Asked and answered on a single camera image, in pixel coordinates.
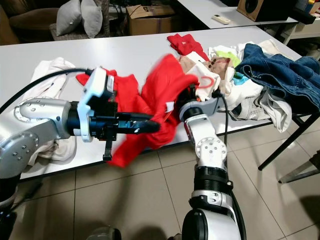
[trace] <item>remote control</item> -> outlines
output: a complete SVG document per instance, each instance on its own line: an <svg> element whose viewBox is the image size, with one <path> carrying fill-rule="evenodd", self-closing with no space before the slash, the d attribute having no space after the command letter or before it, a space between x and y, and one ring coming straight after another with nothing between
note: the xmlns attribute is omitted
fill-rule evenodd
<svg viewBox="0 0 320 240"><path fill-rule="evenodd" d="M229 24L229 23L231 23L231 21L230 21L228 18L225 18L225 17L220 16L220 15L213 15L211 18L212 18L213 20L216 20L216 21L222 23L222 24Z"/></svg>

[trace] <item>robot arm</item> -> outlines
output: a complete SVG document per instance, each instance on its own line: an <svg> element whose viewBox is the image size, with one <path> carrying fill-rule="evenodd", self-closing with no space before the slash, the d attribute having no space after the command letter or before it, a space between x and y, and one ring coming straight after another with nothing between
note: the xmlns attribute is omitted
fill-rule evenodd
<svg viewBox="0 0 320 240"><path fill-rule="evenodd" d="M106 71L96 68L83 88L80 102L47 97L29 98L0 114L0 212L12 206L16 186L33 153L48 141L81 136L106 141L103 160L112 159L112 141L118 133L159 130L150 115L118 112Z"/></svg>
<svg viewBox="0 0 320 240"><path fill-rule="evenodd" d="M189 200L192 210L184 218L182 240L240 240L233 183L228 179L227 147L208 118L220 101L199 102L194 97L192 88L180 96L180 120L197 155Z"/></svg>

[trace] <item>cardboard box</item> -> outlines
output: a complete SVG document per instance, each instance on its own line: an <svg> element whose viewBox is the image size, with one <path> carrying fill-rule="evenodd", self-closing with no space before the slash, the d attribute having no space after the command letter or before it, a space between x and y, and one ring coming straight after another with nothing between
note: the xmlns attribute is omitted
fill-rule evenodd
<svg viewBox="0 0 320 240"><path fill-rule="evenodd" d="M182 30L182 19L169 5L127 6L130 35L163 34Z"/></svg>
<svg viewBox="0 0 320 240"><path fill-rule="evenodd" d="M315 2L309 12L309 14L314 14L320 8L320 2Z"/></svg>

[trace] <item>pile of clothes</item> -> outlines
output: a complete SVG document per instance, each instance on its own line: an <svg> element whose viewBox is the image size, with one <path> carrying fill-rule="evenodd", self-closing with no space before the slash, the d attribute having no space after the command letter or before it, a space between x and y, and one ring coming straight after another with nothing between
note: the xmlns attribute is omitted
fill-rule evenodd
<svg viewBox="0 0 320 240"><path fill-rule="evenodd" d="M196 75L200 86L205 84L204 77L214 79L211 89L197 90L200 99L207 100L219 88L234 120L271 119L282 133L291 123L292 112L312 114L320 110L320 66L312 57L293 61L272 39L258 45L248 42L209 47L208 57L189 34L176 34L168 40L184 54L178 59L183 71ZM190 52L190 43L196 51Z"/></svg>
<svg viewBox="0 0 320 240"><path fill-rule="evenodd" d="M191 84L196 86L198 101L210 99L219 89L235 120L271 119L281 133L288 129L292 112L312 114L320 110L320 66L312 57L293 61L278 50L273 40L258 45L248 42L233 47L209 47L206 54L190 34L175 34L167 39L180 56L163 57L148 75L141 92L133 74L122 77L115 70L106 69L113 78L118 110L153 115L152 120L160 124L158 132L127 135L114 152L112 165L125 167L145 148L158 149L174 139L180 123L175 101ZM74 66L63 58L43 61L32 81L70 67ZM76 76L82 85L89 77ZM58 98L65 80L66 75L51 78L24 97ZM72 155L74 148L74 137L49 142L29 164L34 163L38 154L63 161Z"/></svg>

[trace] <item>yellow-green cloth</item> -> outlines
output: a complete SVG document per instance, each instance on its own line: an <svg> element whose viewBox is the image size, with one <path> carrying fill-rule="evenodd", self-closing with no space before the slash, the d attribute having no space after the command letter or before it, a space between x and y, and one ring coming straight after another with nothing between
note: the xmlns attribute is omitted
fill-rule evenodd
<svg viewBox="0 0 320 240"><path fill-rule="evenodd" d="M241 60L237 58L232 52L216 51L218 57L230 58L232 60L233 67L235 68L241 63Z"/></svg>

